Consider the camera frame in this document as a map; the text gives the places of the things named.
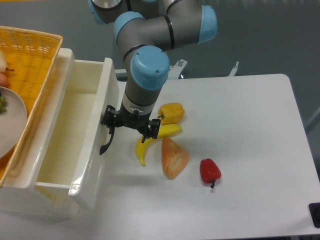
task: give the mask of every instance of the yellow bell pepper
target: yellow bell pepper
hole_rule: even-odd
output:
[[[181,103],[172,102],[162,105],[158,110],[158,118],[162,125],[175,124],[185,115],[185,110]]]

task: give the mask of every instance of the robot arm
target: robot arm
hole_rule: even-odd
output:
[[[113,6],[115,11],[123,8],[122,5],[128,8],[130,3],[129,0],[90,1],[92,4],[113,3],[108,6]],[[157,138],[160,120],[149,120],[149,117],[170,69],[165,51],[200,44],[213,39],[217,33],[216,14],[211,6],[201,6],[197,0],[162,0],[162,3],[167,15],[146,19],[143,13],[126,11],[114,22],[114,35],[128,79],[120,109],[117,111],[108,105],[105,110],[101,124],[109,128],[111,138],[101,147],[100,154],[108,149],[118,127],[138,130],[143,135],[142,142]],[[141,4],[155,10],[158,1],[141,0]]]

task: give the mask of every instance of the bread slice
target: bread slice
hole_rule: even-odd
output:
[[[175,179],[189,162],[189,153],[169,137],[162,140],[161,161],[164,174]]]

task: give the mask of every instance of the yellow basket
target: yellow basket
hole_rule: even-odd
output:
[[[0,50],[5,56],[8,69],[14,69],[4,73],[8,77],[8,88],[22,98],[28,115],[15,148],[1,159],[0,187],[19,159],[62,41],[63,37],[59,35],[0,26]]]

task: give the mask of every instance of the white cabinet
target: white cabinet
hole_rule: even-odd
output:
[[[74,217],[92,208],[104,172],[109,137],[100,124],[108,104],[117,106],[119,87],[113,61],[74,60],[60,49],[38,121],[23,154],[0,188],[0,209]]]

